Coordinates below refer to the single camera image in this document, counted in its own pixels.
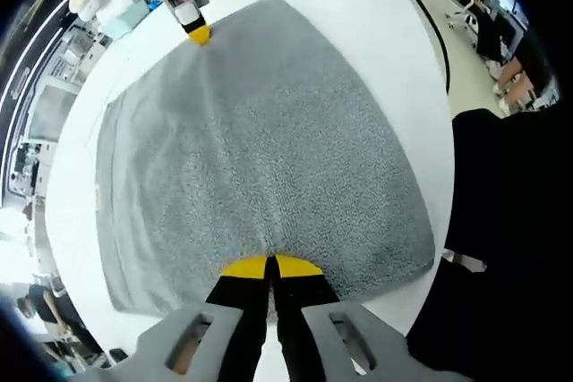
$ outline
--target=person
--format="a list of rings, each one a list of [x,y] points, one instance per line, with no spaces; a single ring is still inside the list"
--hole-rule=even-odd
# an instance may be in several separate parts
[[[487,268],[474,273],[440,261],[406,337],[421,363],[477,380],[551,371],[538,364],[548,362],[544,351],[559,347],[552,336],[561,332],[553,288],[567,276],[555,252],[567,231],[567,205],[558,201],[568,197],[568,143],[560,139],[568,124],[564,102],[504,119],[478,109],[453,120],[456,177],[446,249]]]
[[[25,318],[38,315],[44,322],[60,326],[63,333],[74,334],[93,353],[103,352],[84,326],[68,294],[56,298],[45,286],[34,284],[25,297],[16,301],[16,306]]]
[[[503,66],[501,76],[493,86],[492,92],[499,96],[498,106],[501,112],[508,116],[510,107],[517,103],[529,90],[541,94],[547,87],[551,73],[543,60],[543,53],[537,48],[527,32],[519,41],[516,52],[509,63]],[[504,88],[518,73],[521,72],[517,82],[504,95]]]
[[[474,1],[474,4],[468,11],[475,17],[478,25],[475,51],[487,60],[501,62],[500,34],[483,3],[480,0],[458,0],[462,6],[467,6],[471,1]]]

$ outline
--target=desk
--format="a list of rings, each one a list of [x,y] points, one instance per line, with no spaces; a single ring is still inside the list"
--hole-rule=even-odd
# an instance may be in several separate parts
[[[205,19],[217,21],[257,0],[210,0]],[[286,0],[327,37],[379,102],[408,156],[428,208],[436,263],[448,231],[454,150],[440,66],[410,0]],[[99,259],[95,163],[106,104],[179,45],[183,31],[164,6],[113,43],[95,65],[64,125],[47,190],[47,229],[59,273],[87,328],[104,349],[133,352],[156,318],[113,309]],[[407,333],[432,285],[437,265],[410,284],[367,303]],[[286,368],[269,328],[257,377]]]

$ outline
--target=office chair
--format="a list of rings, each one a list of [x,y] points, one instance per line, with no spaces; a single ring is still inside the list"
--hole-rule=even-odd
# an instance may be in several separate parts
[[[448,27],[465,30],[472,41],[472,48],[475,48],[477,44],[477,19],[469,12],[469,8],[474,5],[474,0],[468,1],[468,4],[463,5],[460,0],[449,0],[460,11],[453,14],[446,13],[445,15],[448,20]]]

